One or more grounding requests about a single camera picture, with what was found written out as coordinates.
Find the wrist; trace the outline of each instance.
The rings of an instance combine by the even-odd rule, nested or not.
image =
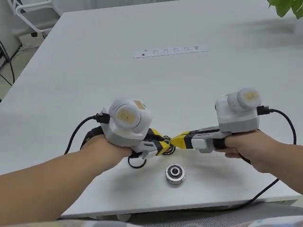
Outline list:
[[[94,177],[99,176],[101,173],[106,171],[104,167],[104,157],[103,153],[101,152],[102,147],[107,143],[105,138],[100,139],[100,149],[96,149],[94,146],[84,146],[80,151],[79,155],[81,156],[82,160],[88,166],[90,172],[94,175]]]
[[[287,154],[285,152],[289,149],[289,146],[291,145],[275,141],[272,148],[268,152],[269,156],[267,157],[269,173],[273,174],[276,168],[280,168],[281,161],[287,158]]]

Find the gray plastic part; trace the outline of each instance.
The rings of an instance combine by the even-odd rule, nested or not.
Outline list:
[[[192,140],[194,140],[194,139],[205,140],[206,148],[205,149],[199,149],[199,151],[200,151],[200,153],[203,153],[203,154],[209,154],[209,153],[212,153],[212,151],[214,150],[213,139],[223,139],[223,138],[225,138],[229,135],[231,135],[230,132],[216,131],[216,132],[211,132],[211,133],[207,133],[207,134],[195,135],[192,138]]]
[[[136,153],[142,152],[141,157],[143,159],[145,159],[151,152],[158,152],[156,145],[150,141],[142,141],[138,146],[132,147],[132,149]]]
[[[220,131],[222,132],[238,133],[238,132],[254,131],[259,128],[259,118],[254,118],[242,122],[224,123],[224,124],[220,124],[219,126],[220,126]]]
[[[122,136],[119,136],[115,134],[109,127],[108,124],[101,124],[102,130],[104,132],[104,136],[106,140],[116,146],[119,147],[133,147],[133,146],[138,146],[142,140],[133,140],[133,139],[128,139],[124,138]]]

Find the green plant leaf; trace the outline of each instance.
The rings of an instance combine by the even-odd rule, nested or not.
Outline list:
[[[269,3],[269,6],[276,6],[279,2],[279,0],[267,0]]]
[[[292,11],[297,19],[303,17],[303,0],[293,0]]]
[[[279,17],[284,17],[285,14],[289,11],[293,3],[293,0],[277,0],[275,2],[276,13]]]

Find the human hand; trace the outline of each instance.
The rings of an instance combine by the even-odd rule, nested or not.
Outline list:
[[[224,152],[228,158],[240,158],[240,153],[251,161],[256,170],[268,173],[270,160],[282,143],[258,130],[226,137],[225,145],[227,149],[216,151]]]
[[[124,157],[132,154],[130,148],[113,145],[105,139],[104,135],[98,135],[87,141],[80,152],[90,154],[92,163],[98,168],[98,175],[115,167]]]

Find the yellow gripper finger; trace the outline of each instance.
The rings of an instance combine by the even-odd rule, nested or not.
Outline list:
[[[178,136],[172,138],[170,140],[170,143],[177,148],[181,149],[192,149],[192,143],[191,140],[195,134],[190,134],[192,131],[185,131]]]
[[[159,133],[157,130],[151,129],[151,128],[148,130],[148,133],[162,136],[161,133]],[[155,146],[157,147],[157,151],[158,151],[156,156],[162,155],[164,152],[166,152],[170,149],[170,144],[168,144],[164,141],[153,141],[153,142],[154,142]]]

